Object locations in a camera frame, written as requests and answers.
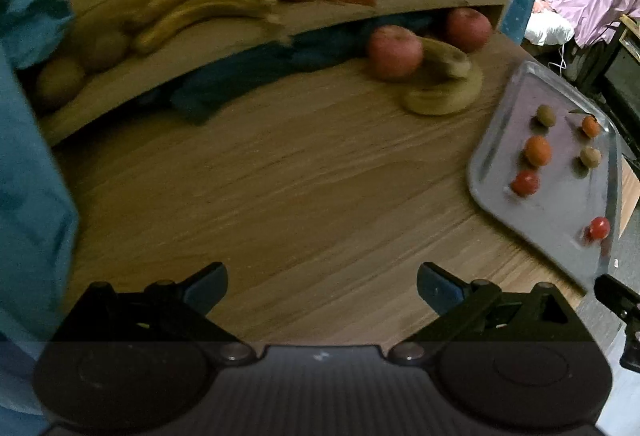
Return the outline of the small red tomato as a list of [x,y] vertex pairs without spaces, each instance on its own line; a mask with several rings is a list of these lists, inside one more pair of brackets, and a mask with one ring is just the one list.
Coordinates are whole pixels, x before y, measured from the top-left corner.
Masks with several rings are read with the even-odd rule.
[[522,198],[532,196],[540,188],[540,177],[536,170],[521,170],[510,183],[511,190]]
[[604,216],[595,217],[586,227],[586,237],[589,241],[603,241],[611,232],[611,225]]

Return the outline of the brown kiwi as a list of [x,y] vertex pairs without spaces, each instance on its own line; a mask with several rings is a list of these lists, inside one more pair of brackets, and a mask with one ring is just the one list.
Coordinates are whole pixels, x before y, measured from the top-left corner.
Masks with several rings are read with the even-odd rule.
[[548,104],[541,104],[537,108],[535,118],[536,121],[545,128],[553,127],[556,123],[555,110],[548,106]]
[[119,30],[105,31],[89,37],[79,47],[80,63],[92,72],[111,69],[126,57],[130,42],[130,37]]
[[587,168],[596,168],[602,161],[602,154],[599,149],[585,146],[580,150],[579,159]]

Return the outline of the orange tangerine with leaf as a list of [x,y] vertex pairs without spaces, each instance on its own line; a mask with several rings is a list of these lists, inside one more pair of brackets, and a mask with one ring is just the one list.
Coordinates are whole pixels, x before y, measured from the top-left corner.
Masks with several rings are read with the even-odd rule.
[[597,118],[587,111],[583,110],[571,110],[570,114],[578,114],[582,117],[582,122],[580,123],[580,129],[582,132],[590,139],[597,138],[597,136],[601,133],[601,125],[598,122]]

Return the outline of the red apple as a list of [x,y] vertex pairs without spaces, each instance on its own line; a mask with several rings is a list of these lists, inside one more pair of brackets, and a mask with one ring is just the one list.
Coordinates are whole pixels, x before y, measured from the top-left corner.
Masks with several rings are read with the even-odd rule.
[[494,29],[484,14],[472,8],[456,8],[447,19],[448,43],[469,54],[482,49],[491,39]]
[[382,81],[408,78],[424,59],[420,37],[402,26],[380,26],[368,44],[371,73]]

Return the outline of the metal tray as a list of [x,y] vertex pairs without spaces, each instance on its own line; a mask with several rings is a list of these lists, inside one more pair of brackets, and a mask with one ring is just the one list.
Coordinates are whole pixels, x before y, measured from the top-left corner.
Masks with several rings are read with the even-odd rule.
[[[548,104],[555,110],[555,126],[536,121],[536,110]],[[592,113],[601,125],[597,138],[580,129],[582,117],[571,110]],[[521,198],[510,188],[526,168],[526,140],[547,139],[550,163],[539,171],[540,188]],[[600,150],[596,168],[585,167],[579,153],[585,146]],[[620,233],[622,169],[620,138],[608,117],[573,86],[535,61],[523,62],[512,74],[486,133],[470,159],[468,185],[475,202],[521,236],[583,290],[608,272],[613,246]],[[603,241],[589,241],[586,227],[597,216],[611,225]]]

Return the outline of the blue garment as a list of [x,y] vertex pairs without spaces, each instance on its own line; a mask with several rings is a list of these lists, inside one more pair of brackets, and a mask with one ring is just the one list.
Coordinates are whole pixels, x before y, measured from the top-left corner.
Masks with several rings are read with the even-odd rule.
[[32,371],[61,322],[78,215],[18,71],[46,60],[73,18],[67,0],[1,0],[1,431],[47,422]]

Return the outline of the brown kiwi shelf edge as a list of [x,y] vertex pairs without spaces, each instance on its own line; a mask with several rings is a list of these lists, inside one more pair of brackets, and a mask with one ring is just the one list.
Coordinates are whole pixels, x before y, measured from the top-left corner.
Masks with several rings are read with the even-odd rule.
[[86,72],[73,57],[61,57],[50,62],[38,78],[42,99],[65,104],[74,99],[85,85]]

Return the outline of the brown kiwi on shelf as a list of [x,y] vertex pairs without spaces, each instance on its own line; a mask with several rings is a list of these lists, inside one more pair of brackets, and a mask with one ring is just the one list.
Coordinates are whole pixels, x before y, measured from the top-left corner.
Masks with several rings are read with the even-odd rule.
[[130,37],[119,30],[105,31],[89,37],[79,47],[80,63],[92,72],[111,69],[126,57],[130,42]]

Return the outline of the wooden desk shelf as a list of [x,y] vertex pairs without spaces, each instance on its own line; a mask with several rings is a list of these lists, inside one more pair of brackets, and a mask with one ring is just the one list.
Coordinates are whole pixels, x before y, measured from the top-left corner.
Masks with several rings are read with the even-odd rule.
[[500,24],[508,0],[376,0],[373,7],[331,3],[281,4],[282,24],[270,28],[256,19],[216,18],[179,33],[158,52],[123,61],[90,78],[69,103],[40,123],[40,132],[54,146],[126,101],[173,78],[260,44],[288,38],[343,22],[388,14],[451,8],[457,6],[491,9],[490,21]]

